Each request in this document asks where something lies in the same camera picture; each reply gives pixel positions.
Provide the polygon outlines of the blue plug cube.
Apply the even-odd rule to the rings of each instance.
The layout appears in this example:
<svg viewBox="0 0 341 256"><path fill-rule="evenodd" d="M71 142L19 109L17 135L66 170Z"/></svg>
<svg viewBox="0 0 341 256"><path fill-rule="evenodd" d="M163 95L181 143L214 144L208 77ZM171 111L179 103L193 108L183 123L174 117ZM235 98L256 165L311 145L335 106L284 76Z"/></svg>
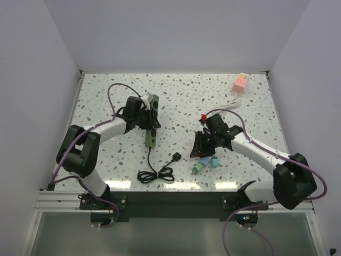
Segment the blue plug cube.
<svg viewBox="0 0 341 256"><path fill-rule="evenodd" d="M209 157L202 157L199 159L198 161L202 166L207 166L210 162L210 158Z"/></svg>

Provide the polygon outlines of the teal plug cube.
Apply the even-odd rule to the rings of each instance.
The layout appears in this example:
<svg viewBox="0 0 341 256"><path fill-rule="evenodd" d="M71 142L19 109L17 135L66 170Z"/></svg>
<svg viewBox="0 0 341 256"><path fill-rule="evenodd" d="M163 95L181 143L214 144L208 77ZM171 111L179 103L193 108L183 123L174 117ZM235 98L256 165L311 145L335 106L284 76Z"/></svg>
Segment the teal plug cube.
<svg viewBox="0 0 341 256"><path fill-rule="evenodd" d="M210 159L210 167L212 169L216 169L216 168L218 168L218 166L219 166L218 157L216 157L216 156L211 157L211 159Z"/></svg>

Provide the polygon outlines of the green plug cube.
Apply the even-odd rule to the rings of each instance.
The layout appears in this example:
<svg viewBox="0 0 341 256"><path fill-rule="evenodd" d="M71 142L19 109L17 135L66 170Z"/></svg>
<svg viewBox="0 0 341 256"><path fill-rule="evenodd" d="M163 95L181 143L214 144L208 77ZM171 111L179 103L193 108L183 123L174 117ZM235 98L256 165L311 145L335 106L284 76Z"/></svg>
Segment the green plug cube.
<svg viewBox="0 0 341 256"><path fill-rule="evenodd" d="M197 175L205 166L202 165L201 163L196 164L193 168L192 168L192 175Z"/></svg>

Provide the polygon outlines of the green power strip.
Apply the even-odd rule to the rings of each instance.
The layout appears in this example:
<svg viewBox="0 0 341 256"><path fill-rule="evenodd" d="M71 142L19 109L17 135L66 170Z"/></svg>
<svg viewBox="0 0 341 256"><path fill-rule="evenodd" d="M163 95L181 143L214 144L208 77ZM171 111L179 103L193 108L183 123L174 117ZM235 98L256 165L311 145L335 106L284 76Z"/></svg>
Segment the green power strip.
<svg viewBox="0 0 341 256"><path fill-rule="evenodd" d="M150 109L154 108L158 112L159 97L153 94L153 101L150 104ZM145 133L145 146L149 148L154 148L156 146L156 135L157 129L146 130Z"/></svg>

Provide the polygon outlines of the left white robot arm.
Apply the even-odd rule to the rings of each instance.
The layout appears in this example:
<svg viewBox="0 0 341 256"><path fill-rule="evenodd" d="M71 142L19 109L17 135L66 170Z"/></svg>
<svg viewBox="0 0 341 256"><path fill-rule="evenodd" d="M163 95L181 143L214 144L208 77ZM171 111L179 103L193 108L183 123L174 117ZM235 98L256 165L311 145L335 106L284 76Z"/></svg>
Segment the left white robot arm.
<svg viewBox="0 0 341 256"><path fill-rule="evenodd" d="M98 209L109 206L110 188L95 169L100 144L119 135L126 134L135 127L146 131L145 146L156 146L159 97L147 94L143 97L129 97L126 105L113 117L102 123L68 128L56 157L59 168L76 174L80 184L92 193L92 204Z"/></svg>

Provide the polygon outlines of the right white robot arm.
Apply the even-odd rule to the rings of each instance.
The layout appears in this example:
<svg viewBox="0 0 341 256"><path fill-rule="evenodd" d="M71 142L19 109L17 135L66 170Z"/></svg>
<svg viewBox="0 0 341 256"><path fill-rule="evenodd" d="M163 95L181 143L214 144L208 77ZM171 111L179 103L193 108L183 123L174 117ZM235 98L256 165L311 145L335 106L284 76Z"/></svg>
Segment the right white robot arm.
<svg viewBox="0 0 341 256"><path fill-rule="evenodd" d="M242 209L248 210L260 201L277 201L292 210L316 191L316 181L303 155L274 150L252 138L244 125L229 127L220 114L202 115L199 122L203 130L195 133L191 158L213 157L221 147L244 155L273 178L268 185L255 185L252 181L245 185L243 193L237 197Z"/></svg>

